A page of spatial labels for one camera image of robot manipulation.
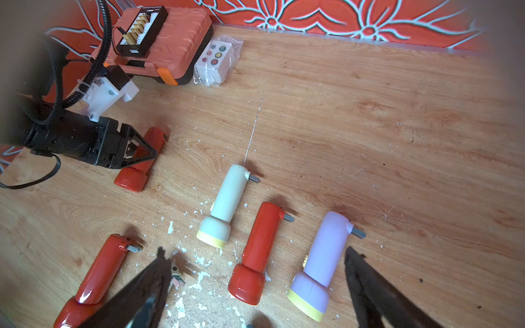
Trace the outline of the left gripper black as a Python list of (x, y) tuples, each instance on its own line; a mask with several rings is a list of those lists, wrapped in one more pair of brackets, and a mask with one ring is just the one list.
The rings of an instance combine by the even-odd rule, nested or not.
[(94, 122), (65, 111), (49, 126), (33, 124), (26, 131), (24, 147), (62, 154), (91, 165), (122, 169), (153, 160), (158, 151), (131, 125), (102, 117)]

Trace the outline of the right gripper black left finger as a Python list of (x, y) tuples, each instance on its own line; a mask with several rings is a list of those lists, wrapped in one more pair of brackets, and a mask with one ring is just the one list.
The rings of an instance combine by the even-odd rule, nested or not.
[(158, 327), (172, 279), (171, 265), (160, 247), (149, 266), (80, 326)]

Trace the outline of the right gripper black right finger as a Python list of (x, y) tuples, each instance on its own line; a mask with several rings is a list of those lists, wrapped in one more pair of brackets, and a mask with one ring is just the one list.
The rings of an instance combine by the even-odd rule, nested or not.
[(345, 275), (359, 327), (440, 327), (352, 247), (345, 251)]

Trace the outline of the purple flashlight back row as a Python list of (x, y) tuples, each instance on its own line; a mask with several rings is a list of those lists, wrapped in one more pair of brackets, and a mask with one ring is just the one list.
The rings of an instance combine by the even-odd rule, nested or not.
[(350, 235), (366, 237), (347, 217), (333, 211), (327, 213), (305, 258), (303, 271), (292, 281), (288, 299), (314, 321), (322, 321), (328, 308), (328, 288)]

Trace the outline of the cream flashlight back row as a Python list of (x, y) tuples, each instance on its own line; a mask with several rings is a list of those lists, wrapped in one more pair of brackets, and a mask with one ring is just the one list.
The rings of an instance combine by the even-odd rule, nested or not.
[(232, 165), (220, 187), (210, 215), (200, 225), (196, 238), (210, 246), (223, 249), (231, 233), (231, 221), (249, 181), (259, 183), (254, 176), (241, 165)]

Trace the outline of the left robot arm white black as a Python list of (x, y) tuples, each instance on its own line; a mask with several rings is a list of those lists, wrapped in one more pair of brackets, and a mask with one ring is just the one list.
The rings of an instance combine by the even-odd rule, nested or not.
[(119, 66), (104, 65), (113, 45), (112, 18), (106, 1), (97, 5), (103, 14), (101, 47), (71, 94), (64, 94), (68, 49), (48, 36), (35, 43), (36, 61), (9, 79), (13, 87), (8, 91), (1, 143), (28, 148), (36, 156), (54, 158), (56, 164), (40, 179), (2, 183), (1, 188), (19, 190), (49, 180), (61, 168), (61, 155), (107, 169), (156, 159), (157, 149), (131, 125), (103, 116), (116, 101), (130, 101), (138, 88)]

